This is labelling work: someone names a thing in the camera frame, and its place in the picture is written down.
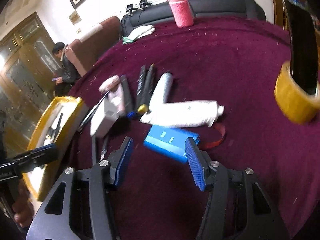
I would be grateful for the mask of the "person's left hand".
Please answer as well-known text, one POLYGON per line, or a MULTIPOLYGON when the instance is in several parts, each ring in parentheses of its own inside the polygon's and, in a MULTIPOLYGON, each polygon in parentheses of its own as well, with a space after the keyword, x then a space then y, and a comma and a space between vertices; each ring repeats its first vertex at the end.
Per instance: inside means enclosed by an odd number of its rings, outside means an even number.
POLYGON ((18 187, 18 197, 14 202, 12 209, 14 211, 14 220, 22 228, 31 225, 34 216, 34 208, 29 200, 29 191, 24 185, 18 187))

